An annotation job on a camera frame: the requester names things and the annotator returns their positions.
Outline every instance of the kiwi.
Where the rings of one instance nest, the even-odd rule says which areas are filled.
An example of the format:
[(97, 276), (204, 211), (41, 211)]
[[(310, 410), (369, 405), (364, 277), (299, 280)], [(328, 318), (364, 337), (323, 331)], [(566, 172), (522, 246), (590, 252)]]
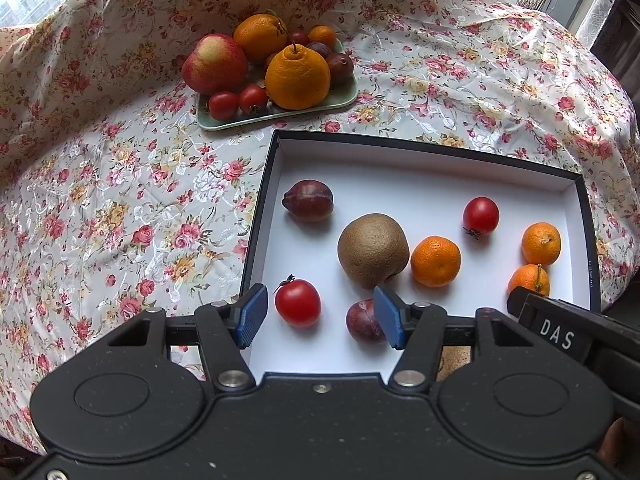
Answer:
[(344, 228), (338, 240), (338, 260), (354, 282), (374, 288), (402, 272), (409, 262), (409, 245), (398, 222), (371, 213)]

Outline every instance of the cherry tomato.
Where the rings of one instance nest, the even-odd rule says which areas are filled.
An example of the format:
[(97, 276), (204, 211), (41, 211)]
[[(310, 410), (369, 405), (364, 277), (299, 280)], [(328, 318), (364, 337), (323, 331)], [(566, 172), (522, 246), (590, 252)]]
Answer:
[(475, 237), (486, 235), (498, 227), (500, 211), (498, 206), (490, 198), (479, 196), (473, 199), (465, 207), (462, 215), (462, 227)]
[(240, 92), (240, 109), (245, 114), (257, 114), (267, 107), (267, 91), (258, 85), (249, 85)]
[(307, 328), (320, 317), (320, 295), (311, 283), (296, 280), (292, 274), (280, 284), (276, 310), (291, 326)]
[(209, 113), (217, 121), (228, 121), (238, 111), (238, 96), (233, 92), (218, 92), (209, 98)]

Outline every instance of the floral tablecloth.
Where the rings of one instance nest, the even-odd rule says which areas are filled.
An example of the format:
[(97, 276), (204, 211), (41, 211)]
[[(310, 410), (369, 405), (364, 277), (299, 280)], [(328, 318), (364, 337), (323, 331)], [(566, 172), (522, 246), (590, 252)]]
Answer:
[[(328, 23), (357, 101), (210, 134), (180, 66), (196, 40), (275, 9)], [(155, 304), (239, 290), (274, 127), (436, 142), (581, 172), (602, 304), (638, 266), (638, 134), (609, 72), (548, 16), (502, 0), (67, 0), (0, 33), (1, 433), (42, 450), (41, 378)], [(196, 355), (174, 359), (201, 374)]]

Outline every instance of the apple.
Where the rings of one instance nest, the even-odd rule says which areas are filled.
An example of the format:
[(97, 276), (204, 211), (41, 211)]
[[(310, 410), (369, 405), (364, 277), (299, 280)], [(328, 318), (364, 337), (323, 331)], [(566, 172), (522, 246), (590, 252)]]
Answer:
[(240, 45), (226, 34), (207, 34), (182, 65), (189, 88), (205, 95), (236, 90), (249, 70)]

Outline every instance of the tangerine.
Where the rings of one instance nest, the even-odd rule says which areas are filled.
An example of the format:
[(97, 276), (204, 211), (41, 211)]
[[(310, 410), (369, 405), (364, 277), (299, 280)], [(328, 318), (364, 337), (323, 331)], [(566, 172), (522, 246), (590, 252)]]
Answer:
[(277, 53), (264, 76), (271, 100), (287, 110), (304, 110), (329, 93), (331, 73), (320, 54), (301, 45), (289, 45)]
[(236, 27), (234, 40), (250, 62), (263, 64), (269, 54), (281, 51), (287, 44), (287, 27), (277, 16), (254, 14)]
[(548, 296), (550, 290), (549, 275), (542, 268), (542, 265), (524, 265), (513, 273), (507, 286), (507, 294), (518, 285), (533, 290), (542, 296)]
[(460, 249), (451, 240), (429, 236), (411, 255), (414, 280), (430, 287), (448, 285), (460, 272), (461, 259)]
[(318, 43), (324, 43), (330, 49), (334, 49), (338, 41), (334, 30), (326, 25), (318, 25), (312, 28), (308, 36), (310, 42), (317, 41)]
[(538, 222), (522, 235), (522, 254), (528, 264), (551, 265), (560, 256), (560, 233), (553, 225)]

